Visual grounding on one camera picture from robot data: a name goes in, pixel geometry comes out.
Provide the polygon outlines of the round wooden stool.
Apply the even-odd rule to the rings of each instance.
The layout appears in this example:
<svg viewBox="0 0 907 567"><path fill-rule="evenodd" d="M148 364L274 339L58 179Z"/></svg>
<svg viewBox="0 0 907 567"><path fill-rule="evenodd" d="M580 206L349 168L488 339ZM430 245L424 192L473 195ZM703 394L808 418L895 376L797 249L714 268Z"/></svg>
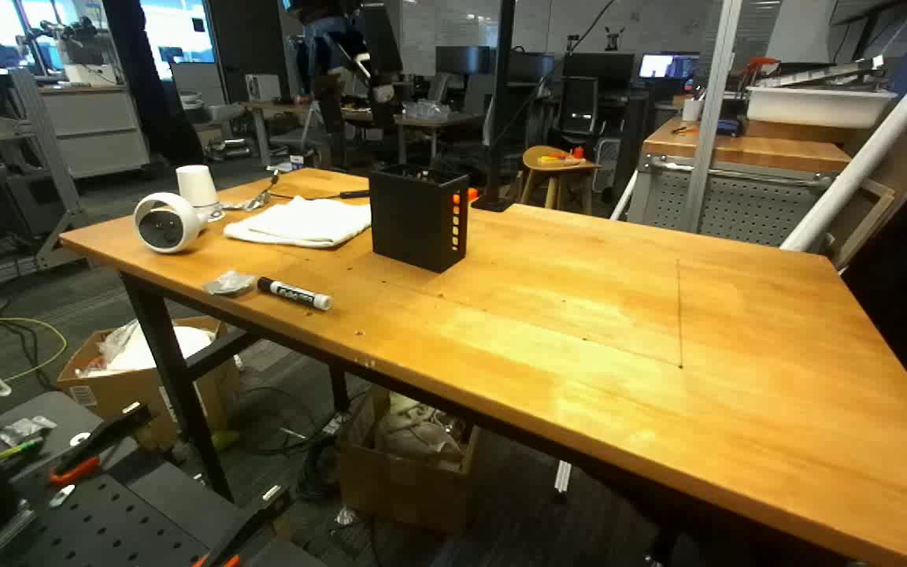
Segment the round wooden stool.
<svg viewBox="0 0 907 567"><path fill-rule="evenodd" d="M540 206L559 209L566 192L592 187L595 163L583 150L566 150L553 146L530 146L522 150L522 187L515 200L530 206L533 188L543 187Z"/></svg>

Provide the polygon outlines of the white plastic tub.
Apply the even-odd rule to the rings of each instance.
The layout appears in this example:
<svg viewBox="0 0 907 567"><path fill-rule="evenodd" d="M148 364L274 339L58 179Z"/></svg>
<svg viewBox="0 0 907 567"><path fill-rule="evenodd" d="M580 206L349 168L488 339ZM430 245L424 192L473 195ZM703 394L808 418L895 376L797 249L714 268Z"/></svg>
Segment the white plastic tub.
<svg viewBox="0 0 907 567"><path fill-rule="evenodd" d="M895 90L748 86L747 117L751 122L867 129L892 100Z"/></svg>

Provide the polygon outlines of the wooden side workbench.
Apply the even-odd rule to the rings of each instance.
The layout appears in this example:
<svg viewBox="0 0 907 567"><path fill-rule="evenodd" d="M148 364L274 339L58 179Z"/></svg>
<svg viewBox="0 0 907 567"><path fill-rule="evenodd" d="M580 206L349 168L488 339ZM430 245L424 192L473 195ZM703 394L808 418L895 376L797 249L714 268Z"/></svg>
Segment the wooden side workbench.
<svg viewBox="0 0 907 567"><path fill-rule="evenodd" d="M782 245L827 192L849 154L823 138L717 136L704 187L692 188L700 133L666 120L641 138L613 217Z"/></svg>

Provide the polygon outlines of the cardboard box under table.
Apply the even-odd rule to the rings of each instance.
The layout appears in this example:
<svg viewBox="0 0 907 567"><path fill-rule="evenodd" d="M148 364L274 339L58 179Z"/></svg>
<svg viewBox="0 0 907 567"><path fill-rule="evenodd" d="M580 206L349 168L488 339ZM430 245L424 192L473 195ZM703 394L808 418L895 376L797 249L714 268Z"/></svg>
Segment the cardboard box under table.
<svg viewBox="0 0 907 567"><path fill-rule="evenodd" d="M340 502L354 514L459 531L476 489L477 427L375 387L340 436Z"/></svg>

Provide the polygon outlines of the cardboard box with plastic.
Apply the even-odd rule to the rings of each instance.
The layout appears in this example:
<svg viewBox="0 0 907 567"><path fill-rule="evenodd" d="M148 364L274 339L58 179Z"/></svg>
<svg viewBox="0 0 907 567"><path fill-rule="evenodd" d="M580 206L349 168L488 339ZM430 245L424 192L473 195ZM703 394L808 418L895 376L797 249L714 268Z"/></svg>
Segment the cardboard box with plastic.
<svg viewBox="0 0 907 567"><path fill-rule="evenodd" d="M203 316L172 321L181 356L192 356L222 334L222 325ZM127 321L119 329L95 331L55 376L74 402L97 411L101 418L119 415L129 402L144 402L151 422L135 431L144 451L170 451L179 439L170 398L144 343L140 325ZM200 415L211 431L225 431L228 398L239 387L235 362L221 362L199 382L192 382Z"/></svg>

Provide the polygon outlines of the white diagonal pole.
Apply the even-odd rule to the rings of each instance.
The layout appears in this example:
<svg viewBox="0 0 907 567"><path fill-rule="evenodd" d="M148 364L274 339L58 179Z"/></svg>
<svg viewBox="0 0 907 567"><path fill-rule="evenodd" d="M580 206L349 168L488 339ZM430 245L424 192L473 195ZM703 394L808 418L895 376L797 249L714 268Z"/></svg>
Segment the white diagonal pole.
<svg viewBox="0 0 907 567"><path fill-rule="evenodd" d="M835 177L824 195L804 215L804 220L787 234L787 252L807 252L823 229L836 217L849 195L872 177L886 159L889 148L907 129L907 93L892 107L892 113L874 126L867 146L849 157L849 163Z"/></svg>

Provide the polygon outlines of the orange handled clamp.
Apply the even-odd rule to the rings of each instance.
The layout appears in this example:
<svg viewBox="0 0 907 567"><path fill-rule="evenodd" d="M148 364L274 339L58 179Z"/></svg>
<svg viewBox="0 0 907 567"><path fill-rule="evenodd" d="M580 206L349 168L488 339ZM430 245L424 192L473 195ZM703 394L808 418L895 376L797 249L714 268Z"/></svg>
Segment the orange handled clamp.
<svg viewBox="0 0 907 567"><path fill-rule="evenodd" d="M101 457L105 457L108 446L114 446L121 439L135 436L148 422L151 422L151 410L144 402L121 407L114 418L108 418L97 427L91 427L84 440L69 446L55 461L55 466L51 470L48 481L55 485L55 489L79 485L80 480L88 480L101 466Z"/></svg>

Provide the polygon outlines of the white paper cup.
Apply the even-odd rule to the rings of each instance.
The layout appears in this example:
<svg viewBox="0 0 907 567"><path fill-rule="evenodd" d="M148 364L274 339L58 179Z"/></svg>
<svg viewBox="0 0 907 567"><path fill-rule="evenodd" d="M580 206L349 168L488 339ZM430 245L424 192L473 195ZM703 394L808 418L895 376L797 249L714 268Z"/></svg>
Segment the white paper cup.
<svg viewBox="0 0 907 567"><path fill-rule="evenodd" d="M203 163L181 163L176 169L176 188L194 209L215 209L218 206L218 187L215 187L215 177Z"/></svg>

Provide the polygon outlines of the black square basket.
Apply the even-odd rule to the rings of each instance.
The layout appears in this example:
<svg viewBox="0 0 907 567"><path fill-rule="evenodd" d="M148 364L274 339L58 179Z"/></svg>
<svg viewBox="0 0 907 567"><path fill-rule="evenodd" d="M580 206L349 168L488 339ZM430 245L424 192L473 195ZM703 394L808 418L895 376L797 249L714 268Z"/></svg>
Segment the black square basket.
<svg viewBox="0 0 907 567"><path fill-rule="evenodd" d="M375 172L369 179L371 249L447 270L466 254L468 177Z"/></svg>

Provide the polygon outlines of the black white marker pen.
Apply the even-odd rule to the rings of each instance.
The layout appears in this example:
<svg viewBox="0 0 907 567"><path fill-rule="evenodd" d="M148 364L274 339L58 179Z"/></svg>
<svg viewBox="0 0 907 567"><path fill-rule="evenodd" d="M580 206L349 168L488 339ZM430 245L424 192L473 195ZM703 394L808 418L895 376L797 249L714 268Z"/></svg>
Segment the black white marker pen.
<svg viewBox="0 0 907 567"><path fill-rule="evenodd" d="M308 305L308 308L318 308L318 311L331 308L331 297L313 293L313 290L302 290L302 288L294 288L294 282L282 282L282 281L274 281L274 278L259 278L259 293L267 293L267 297L276 297L276 299L287 299L287 301L298 301L298 305Z"/></svg>

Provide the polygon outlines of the grey vertical post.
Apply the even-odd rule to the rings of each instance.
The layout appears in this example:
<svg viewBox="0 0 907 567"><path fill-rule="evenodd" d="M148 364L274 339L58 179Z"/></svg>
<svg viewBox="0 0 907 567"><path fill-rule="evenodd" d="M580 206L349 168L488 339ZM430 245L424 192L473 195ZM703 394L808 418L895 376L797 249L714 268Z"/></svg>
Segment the grey vertical post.
<svg viewBox="0 0 907 567"><path fill-rule="evenodd" d="M707 169L710 169L710 157L714 157L714 136L717 136L728 72L734 67L741 12L742 12L742 0L722 0L717 32L714 32L714 47L710 47L710 67L707 67L707 82L704 82L704 107L700 117L700 138L697 138L692 172L689 172L689 187L686 187L686 220L682 224L692 234L700 234L700 226L703 226Z"/></svg>

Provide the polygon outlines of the crumpled silver foil wrapper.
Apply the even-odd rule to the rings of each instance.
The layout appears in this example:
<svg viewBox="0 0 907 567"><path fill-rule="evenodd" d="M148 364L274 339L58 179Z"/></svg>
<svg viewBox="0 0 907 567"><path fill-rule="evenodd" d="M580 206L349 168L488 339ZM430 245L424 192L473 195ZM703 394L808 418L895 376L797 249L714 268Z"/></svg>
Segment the crumpled silver foil wrapper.
<svg viewBox="0 0 907 567"><path fill-rule="evenodd" d="M211 297L239 297L239 293L245 293L253 288L255 288L253 273L222 270L221 278L203 282L203 293L211 293Z"/></svg>

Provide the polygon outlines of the white towel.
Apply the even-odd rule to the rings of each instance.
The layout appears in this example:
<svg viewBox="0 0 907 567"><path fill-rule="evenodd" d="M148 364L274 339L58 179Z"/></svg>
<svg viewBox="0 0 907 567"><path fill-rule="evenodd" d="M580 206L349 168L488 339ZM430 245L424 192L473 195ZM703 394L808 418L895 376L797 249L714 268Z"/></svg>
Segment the white towel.
<svg viewBox="0 0 907 567"><path fill-rule="evenodd" d="M289 197L260 215L225 224L222 234L242 241L332 249L371 226L366 206L340 197Z"/></svg>

